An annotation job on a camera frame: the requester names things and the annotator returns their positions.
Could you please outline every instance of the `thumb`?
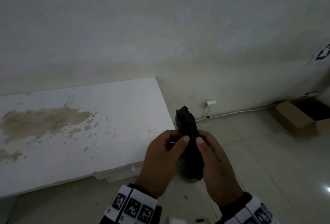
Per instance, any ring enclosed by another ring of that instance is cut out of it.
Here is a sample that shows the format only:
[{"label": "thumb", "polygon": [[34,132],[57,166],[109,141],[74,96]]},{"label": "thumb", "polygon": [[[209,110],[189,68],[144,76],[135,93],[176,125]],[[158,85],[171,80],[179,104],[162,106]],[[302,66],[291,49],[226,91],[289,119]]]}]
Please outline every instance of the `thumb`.
[{"label": "thumb", "polygon": [[216,160],[216,157],[214,156],[211,148],[207,145],[207,143],[203,140],[203,138],[197,137],[196,144],[199,152],[202,155],[204,164],[209,164],[213,162],[213,160]]},{"label": "thumb", "polygon": [[189,139],[190,139],[189,136],[184,136],[180,138],[170,150],[170,153],[172,153],[172,155],[176,160],[178,160],[182,155],[182,153],[184,152],[184,149],[187,147],[189,143]]}]

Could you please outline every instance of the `cardboard box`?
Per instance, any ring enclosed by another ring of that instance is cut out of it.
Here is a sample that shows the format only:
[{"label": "cardboard box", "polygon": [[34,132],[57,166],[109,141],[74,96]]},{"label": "cardboard box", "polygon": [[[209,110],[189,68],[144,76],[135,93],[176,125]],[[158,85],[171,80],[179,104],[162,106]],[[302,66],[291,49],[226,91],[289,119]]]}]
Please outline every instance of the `cardboard box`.
[{"label": "cardboard box", "polygon": [[273,115],[294,136],[330,134],[330,107],[315,97],[282,102]]}]

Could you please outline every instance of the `black object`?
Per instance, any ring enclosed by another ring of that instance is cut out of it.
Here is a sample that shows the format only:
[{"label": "black object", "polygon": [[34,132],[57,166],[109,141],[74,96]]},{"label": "black object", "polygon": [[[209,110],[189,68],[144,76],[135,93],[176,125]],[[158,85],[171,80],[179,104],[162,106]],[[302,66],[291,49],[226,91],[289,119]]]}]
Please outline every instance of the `black object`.
[{"label": "black object", "polygon": [[186,106],[177,110],[176,114],[175,122],[178,131],[182,135],[188,135],[190,137],[190,142],[184,150],[185,164],[183,176],[188,179],[201,180],[203,178],[204,162],[196,145],[196,138],[200,135],[197,130],[195,118]]}]

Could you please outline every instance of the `black sleeve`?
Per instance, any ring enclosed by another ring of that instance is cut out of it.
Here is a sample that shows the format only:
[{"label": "black sleeve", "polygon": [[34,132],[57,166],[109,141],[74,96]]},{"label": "black sleeve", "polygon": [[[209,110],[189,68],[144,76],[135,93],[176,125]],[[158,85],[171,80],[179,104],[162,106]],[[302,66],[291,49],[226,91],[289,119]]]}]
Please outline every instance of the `black sleeve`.
[{"label": "black sleeve", "polygon": [[[153,197],[154,199],[156,199],[151,193],[149,193],[147,190],[145,190],[144,188],[139,187],[138,185],[135,184],[128,184],[128,187],[132,188],[132,189],[136,189],[138,191],[140,191],[141,193],[144,193],[150,197]],[[155,211],[152,215],[151,221],[149,224],[159,224],[160,222],[160,216],[162,213],[162,207],[161,206],[156,206]],[[107,218],[106,216],[103,216],[102,220],[100,221],[100,224],[115,224],[116,222],[110,220],[109,218]]]},{"label": "black sleeve", "polygon": [[219,207],[221,213],[222,213],[222,218],[220,223],[224,223],[225,221],[228,221],[229,219],[233,218],[235,214],[237,214],[241,209],[245,207],[245,205],[251,201],[252,196],[244,192],[241,198],[238,198],[236,201],[226,205]]}]

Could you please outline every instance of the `hand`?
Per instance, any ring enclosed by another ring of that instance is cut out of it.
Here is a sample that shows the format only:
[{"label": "hand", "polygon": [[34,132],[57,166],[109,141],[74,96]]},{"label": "hand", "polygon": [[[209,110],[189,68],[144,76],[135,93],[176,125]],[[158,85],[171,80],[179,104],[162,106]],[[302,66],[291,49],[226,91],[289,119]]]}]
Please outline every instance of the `hand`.
[{"label": "hand", "polygon": [[206,189],[218,206],[225,206],[243,195],[230,161],[218,141],[208,132],[198,130],[196,144],[204,160],[203,177]]},{"label": "hand", "polygon": [[[149,144],[146,151],[143,168],[135,184],[146,189],[156,198],[163,195],[170,184],[177,170],[177,160],[188,145],[189,136],[179,138],[180,134],[177,130],[166,130]],[[170,140],[178,141],[168,151],[166,144]]]}]

